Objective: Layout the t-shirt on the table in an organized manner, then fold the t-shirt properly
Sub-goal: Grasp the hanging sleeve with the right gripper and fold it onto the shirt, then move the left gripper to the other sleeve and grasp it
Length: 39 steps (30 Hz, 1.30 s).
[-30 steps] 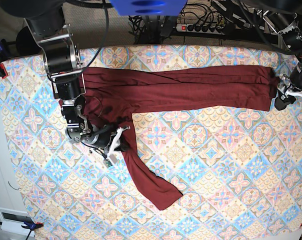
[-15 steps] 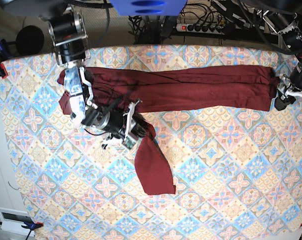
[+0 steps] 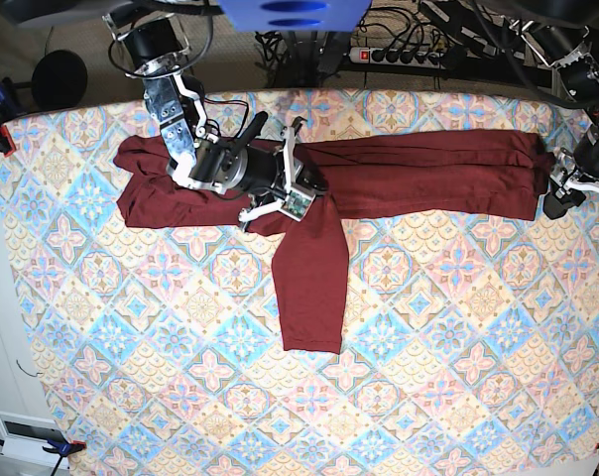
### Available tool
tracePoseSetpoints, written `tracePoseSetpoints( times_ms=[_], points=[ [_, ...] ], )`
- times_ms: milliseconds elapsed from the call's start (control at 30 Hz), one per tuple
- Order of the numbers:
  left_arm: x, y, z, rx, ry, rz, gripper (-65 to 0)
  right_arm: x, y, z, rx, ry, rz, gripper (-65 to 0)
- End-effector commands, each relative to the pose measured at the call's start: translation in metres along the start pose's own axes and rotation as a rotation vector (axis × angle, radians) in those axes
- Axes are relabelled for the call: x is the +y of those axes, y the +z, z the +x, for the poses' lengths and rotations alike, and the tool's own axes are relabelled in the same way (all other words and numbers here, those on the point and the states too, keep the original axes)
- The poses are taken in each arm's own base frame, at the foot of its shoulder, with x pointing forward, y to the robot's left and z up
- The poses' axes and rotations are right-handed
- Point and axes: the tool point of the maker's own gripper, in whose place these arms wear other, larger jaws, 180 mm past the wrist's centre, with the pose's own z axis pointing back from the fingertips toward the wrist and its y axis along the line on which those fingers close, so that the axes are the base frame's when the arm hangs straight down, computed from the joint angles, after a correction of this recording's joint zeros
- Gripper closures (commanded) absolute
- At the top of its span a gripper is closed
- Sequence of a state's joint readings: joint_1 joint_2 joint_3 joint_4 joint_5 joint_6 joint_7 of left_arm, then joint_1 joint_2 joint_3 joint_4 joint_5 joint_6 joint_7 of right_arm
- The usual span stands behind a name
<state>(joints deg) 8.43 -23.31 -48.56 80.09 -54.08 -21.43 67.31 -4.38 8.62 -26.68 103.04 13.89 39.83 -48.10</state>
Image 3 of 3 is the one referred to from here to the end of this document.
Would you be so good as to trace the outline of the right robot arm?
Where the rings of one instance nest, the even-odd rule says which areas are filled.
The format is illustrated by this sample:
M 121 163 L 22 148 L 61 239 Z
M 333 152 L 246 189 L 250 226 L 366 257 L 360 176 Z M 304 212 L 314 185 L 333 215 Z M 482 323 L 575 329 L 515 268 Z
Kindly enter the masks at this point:
M 206 113 L 204 88 L 191 74 L 211 47 L 212 12 L 205 5 L 192 11 L 204 19 L 198 49 L 190 44 L 177 13 L 161 2 L 127 1 L 103 17 L 112 35 L 110 46 L 130 59 L 117 69 L 143 83 L 145 105 L 159 123 L 170 156 L 168 175 L 187 189 L 249 195 L 244 220 L 276 211 L 302 219 L 328 190 L 318 168 L 296 155 L 303 118 L 284 128 L 281 143 L 271 151 L 254 145 L 268 121 L 265 112 L 247 116 L 233 137 L 222 136 Z

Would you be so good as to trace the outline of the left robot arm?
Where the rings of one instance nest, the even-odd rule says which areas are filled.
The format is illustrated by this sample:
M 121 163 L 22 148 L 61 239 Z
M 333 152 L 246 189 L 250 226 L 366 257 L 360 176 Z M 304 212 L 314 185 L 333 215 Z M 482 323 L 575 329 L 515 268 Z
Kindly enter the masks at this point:
M 503 52 L 521 82 L 539 99 L 568 110 L 584 111 L 591 122 L 569 152 L 560 149 L 550 172 L 542 210 L 550 219 L 582 204 L 588 192 L 599 194 L 599 1 L 471 1 L 471 9 L 493 44 Z M 521 40 L 555 71 L 568 98 L 539 89 L 515 60 Z

